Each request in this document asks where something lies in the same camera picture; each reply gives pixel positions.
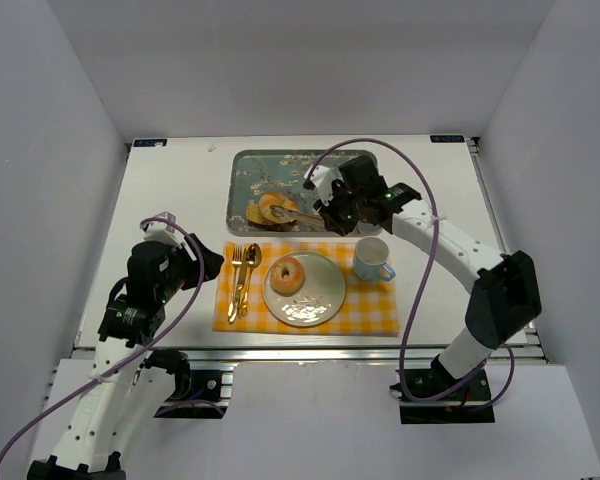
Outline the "sugared bagel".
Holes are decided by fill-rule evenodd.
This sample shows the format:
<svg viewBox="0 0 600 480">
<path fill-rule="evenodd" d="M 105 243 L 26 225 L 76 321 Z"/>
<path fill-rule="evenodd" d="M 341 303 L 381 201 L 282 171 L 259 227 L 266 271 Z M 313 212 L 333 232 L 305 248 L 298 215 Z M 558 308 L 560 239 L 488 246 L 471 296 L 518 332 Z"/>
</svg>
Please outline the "sugared bagel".
<svg viewBox="0 0 600 480">
<path fill-rule="evenodd" d="M 291 256 L 278 259 L 271 267 L 271 287 L 282 295 L 292 295 L 304 284 L 305 270 L 299 260 Z"/>
</svg>

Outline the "metal serving tongs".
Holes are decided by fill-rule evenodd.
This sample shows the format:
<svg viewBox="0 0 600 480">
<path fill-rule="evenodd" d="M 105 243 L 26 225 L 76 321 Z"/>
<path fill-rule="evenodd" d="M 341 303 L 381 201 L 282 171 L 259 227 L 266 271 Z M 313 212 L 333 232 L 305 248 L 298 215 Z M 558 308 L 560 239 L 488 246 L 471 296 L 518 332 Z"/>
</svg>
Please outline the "metal serving tongs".
<svg viewBox="0 0 600 480">
<path fill-rule="evenodd" d="M 296 221 L 316 228 L 324 227 L 324 220 L 320 216 L 300 213 L 278 205 L 272 205 L 270 207 L 270 212 L 274 217 L 280 220 Z"/>
</svg>

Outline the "knotted bread roll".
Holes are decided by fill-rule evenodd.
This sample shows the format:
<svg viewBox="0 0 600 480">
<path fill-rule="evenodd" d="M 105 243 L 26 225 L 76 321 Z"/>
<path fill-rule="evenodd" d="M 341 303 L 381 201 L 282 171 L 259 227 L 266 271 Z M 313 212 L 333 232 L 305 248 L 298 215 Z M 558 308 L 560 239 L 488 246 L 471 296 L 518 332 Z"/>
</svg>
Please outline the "knotted bread roll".
<svg viewBox="0 0 600 480">
<path fill-rule="evenodd" d="M 296 203 L 283 194 L 276 192 L 267 192 L 263 194 L 258 200 L 260 213 L 266 220 L 276 224 L 290 223 L 290 220 L 285 216 L 276 216 L 272 210 L 273 206 L 283 207 L 290 211 L 298 210 Z"/>
</svg>

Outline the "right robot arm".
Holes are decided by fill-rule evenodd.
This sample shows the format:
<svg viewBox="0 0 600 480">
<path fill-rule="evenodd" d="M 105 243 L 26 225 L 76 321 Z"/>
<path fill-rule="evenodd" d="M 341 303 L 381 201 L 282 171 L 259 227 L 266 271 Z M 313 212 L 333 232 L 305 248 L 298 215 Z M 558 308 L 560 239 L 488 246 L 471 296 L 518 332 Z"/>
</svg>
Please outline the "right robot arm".
<svg viewBox="0 0 600 480">
<path fill-rule="evenodd" d="M 315 207 L 327 227 L 349 233 L 371 221 L 438 262 L 469 292 L 465 327 L 431 363 L 440 385 L 459 386 L 542 310 L 535 267 L 529 255 L 488 248 L 440 216 L 434 200 L 403 183 L 388 187 L 366 157 L 343 164 L 338 174 L 314 163 L 305 186 L 319 195 Z M 353 332 L 391 333 L 397 307 L 388 283 L 387 246 L 377 237 L 357 244 L 266 243 L 263 264 L 226 262 L 218 277 L 215 325 L 259 325 L 275 319 L 285 332 L 349 322 Z"/>
</svg>

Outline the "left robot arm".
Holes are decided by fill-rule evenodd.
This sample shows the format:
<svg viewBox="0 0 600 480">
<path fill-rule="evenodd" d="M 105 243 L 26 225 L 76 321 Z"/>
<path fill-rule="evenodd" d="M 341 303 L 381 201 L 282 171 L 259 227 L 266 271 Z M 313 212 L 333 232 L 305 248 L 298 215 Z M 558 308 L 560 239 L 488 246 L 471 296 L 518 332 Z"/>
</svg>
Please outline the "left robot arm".
<svg viewBox="0 0 600 480">
<path fill-rule="evenodd" d="M 181 290 L 215 279 L 222 255 L 196 236 L 184 243 L 145 240 L 135 245 L 127 274 L 112 288 L 90 371 L 93 387 L 80 393 L 52 452 L 31 463 L 30 479 L 123 479 L 125 452 L 167 400 L 188 399 L 194 380 L 187 356 L 174 349 L 147 352 L 167 303 Z"/>
</svg>

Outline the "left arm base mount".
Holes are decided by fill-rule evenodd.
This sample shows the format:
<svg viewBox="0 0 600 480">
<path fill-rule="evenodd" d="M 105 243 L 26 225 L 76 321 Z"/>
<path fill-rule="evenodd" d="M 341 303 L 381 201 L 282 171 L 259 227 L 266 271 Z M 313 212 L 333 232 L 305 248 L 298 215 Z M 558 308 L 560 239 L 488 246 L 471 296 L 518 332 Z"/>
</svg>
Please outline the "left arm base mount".
<svg viewBox="0 0 600 480">
<path fill-rule="evenodd" d="M 174 349 L 161 349 L 149 354 L 140 365 L 137 383 L 141 379 L 151 383 L 150 374 L 157 374 L 172 387 L 163 398 L 155 418 L 220 419 L 228 408 L 228 397 L 223 395 L 221 370 L 194 368 L 188 356 Z"/>
</svg>

